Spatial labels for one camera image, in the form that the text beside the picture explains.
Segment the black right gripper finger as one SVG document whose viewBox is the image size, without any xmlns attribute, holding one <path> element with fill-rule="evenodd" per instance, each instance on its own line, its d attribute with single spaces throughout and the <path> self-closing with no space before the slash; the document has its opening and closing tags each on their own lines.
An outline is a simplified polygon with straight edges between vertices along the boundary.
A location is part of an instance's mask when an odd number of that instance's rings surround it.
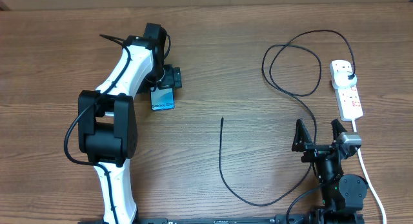
<svg viewBox="0 0 413 224">
<path fill-rule="evenodd" d="M 332 132 L 333 132 L 333 140 L 334 141 L 343 141 L 344 135 L 347 133 L 345 127 L 339 122 L 338 119 L 334 119 L 331 122 L 332 125 Z"/>
<path fill-rule="evenodd" d="M 313 145 L 312 138 L 302 119 L 296 121 L 295 136 L 292 144 L 292 151 L 304 152 Z"/>
</svg>

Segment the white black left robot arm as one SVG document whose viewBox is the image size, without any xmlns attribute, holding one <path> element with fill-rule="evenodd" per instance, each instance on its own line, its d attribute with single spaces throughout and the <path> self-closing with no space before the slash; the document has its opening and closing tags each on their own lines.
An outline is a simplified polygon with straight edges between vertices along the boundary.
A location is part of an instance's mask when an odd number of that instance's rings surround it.
<svg viewBox="0 0 413 224">
<path fill-rule="evenodd" d="M 182 87 L 181 70 L 165 62 L 171 40 L 159 24 L 147 23 L 142 36 L 105 39 L 121 46 L 121 58 L 101 85 L 79 94 L 78 115 L 63 149 L 71 162 L 81 163 L 68 150 L 77 130 L 79 149 L 88 158 L 84 164 L 95 169 L 101 185 L 105 213 L 100 223 L 139 223 L 130 176 L 138 139 L 134 98 L 148 93 L 153 111 L 172 110 L 174 91 Z"/>
</svg>

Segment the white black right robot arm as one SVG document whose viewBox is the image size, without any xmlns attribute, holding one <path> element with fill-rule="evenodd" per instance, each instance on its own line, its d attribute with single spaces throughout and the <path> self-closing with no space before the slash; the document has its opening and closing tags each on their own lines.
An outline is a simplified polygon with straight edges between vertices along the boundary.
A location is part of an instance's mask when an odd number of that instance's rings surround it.
<svg viewBox="0 0 413 224">
<path fill-rule="evenodd" d="M 302 121 L 296 121 L 292 144 L 293 152 L 302 152 L 301 161 L 316 169 L 319 185 L 298 196 L 287 208 L 283 221 L 290 223 L 363 223 L 358 212 L 363 209 L 363 200 L 369 189 L 365 178 L 345 174 L 341 162 L 354 156 L 361 148 L 361 137 L 347 131 L 337 120 L 331 122 L 333 142 L 329 145 L 315 144 Z M 292 215 L 294 205 L 304 197 L 320 191 L 322 207 L 314 207 L 306 214 Z"/>
</svg>

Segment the Galaxy smartphone blue screen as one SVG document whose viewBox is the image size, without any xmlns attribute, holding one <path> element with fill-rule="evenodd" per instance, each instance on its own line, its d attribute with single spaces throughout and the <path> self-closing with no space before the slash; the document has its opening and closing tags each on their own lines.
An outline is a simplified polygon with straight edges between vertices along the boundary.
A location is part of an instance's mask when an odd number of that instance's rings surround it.
<svg viewBox="0 0 413 224">
<path fill-rule="evenodd" d="M 172 110 L 175 108 L 174 91 L 172 88 L 156 89 L 150 93 L 150 100 L 153 111 Z"/>
</svg>

